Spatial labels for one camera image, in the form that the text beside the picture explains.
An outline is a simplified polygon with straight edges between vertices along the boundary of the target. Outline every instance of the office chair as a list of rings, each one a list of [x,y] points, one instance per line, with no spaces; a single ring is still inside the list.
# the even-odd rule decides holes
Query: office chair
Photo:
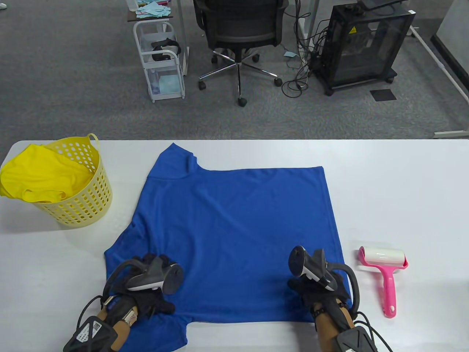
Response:
[[[243,107],[247,100],[241,94],[241,66],[274,77],[277,87],[282,80],[274,73],[246,63],[247,59],[259,61],[255,51],[248,49],[260,46],[277,46],[282,40],[282,20],[288,0],[194,0],[198,26],[205,31],[208,47],[213,50],[212,63],[217,57],[225,59],[228,65],[199,77],[199,89],[206,88],[204,79],[219,72],[236,67],[238,73],[238,104]],[[229,49],[234,59],[215,49]]]

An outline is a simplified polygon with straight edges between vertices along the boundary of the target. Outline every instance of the chair base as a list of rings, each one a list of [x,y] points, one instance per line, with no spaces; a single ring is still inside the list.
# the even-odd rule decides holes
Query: chair base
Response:
[[[223,72],[227,69],[230,69],[230,68],[233,68],[233,67],[236,67],[236,71],[238,73],[238,105],[241,106],[241,107],[244,107],[246,106],[247,104],[247,100],[245,98],[242,97],[242,94],[241,94],[241,66],[246,66],[246,67],[249,67],[257,72],[260,72],[264,75],[268,75],[268,76],[271,76],[274,78],[274,83],[277,87],[281,87],[283,82],[282,80],[274,73],[272,72],[269,72],[269,71],[266,71],[264,69],[260,69],[259,67],[256,67],[256,66],[252,66],[252,65],[249,65],[248,63],[245,63],[244,61],[246,61],[247,59],[250,59],[252,58],[252,60],[254,62],[258,62],[259,61],[259,54],[256,52],[256,51],[253,51],[251,52],[248,56],[244,57],[241,62],[236,62],[235,60],[233,60],[232,58],[230,58],[229,56],[226,56],[224,54],[221,54],[221,53],[218,53],[216,51],[213,51],[213,54],[218,56],[218,57],[221,57],[222,59],[225,59],[229,62],[228,65],[220,68],[220,69],[216,69],[212,72],[209,72],[205,75],[202,75],[199,77],[199,89],[200,90],[203,90],[206,88],[206,85],[205,85],[205,82],[203,81],[204,79],[206,78],[209,78],[211,76],[214,76],[220,72]]]

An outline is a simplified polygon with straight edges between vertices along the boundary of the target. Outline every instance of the white adhesive roll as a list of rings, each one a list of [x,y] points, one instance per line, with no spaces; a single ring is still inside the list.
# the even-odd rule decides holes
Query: white adhesive roll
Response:
[[[363,247],[365,260],[370,264],[402,266],[406,260],[403,251],[392,248]]]

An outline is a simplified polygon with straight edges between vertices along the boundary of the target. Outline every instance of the yellow cloth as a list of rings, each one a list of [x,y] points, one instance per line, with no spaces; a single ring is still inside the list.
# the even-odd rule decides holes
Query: yellow cloth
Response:
[[[57,203],[80,192],[93,174],[43,145],[30,145],[0,170],[0,196]]]

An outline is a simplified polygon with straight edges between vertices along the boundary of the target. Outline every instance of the basket handle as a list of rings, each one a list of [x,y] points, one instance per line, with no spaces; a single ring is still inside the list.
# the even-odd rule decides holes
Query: basket handle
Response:
[[[88,138],[90,138],[90,137],[94,138],[94,140],[96,141],[96,144],[98,146],[98,152],[100,152],[101,151],[101,143],[99,142],[98,137],[94,133],[88,133]]]

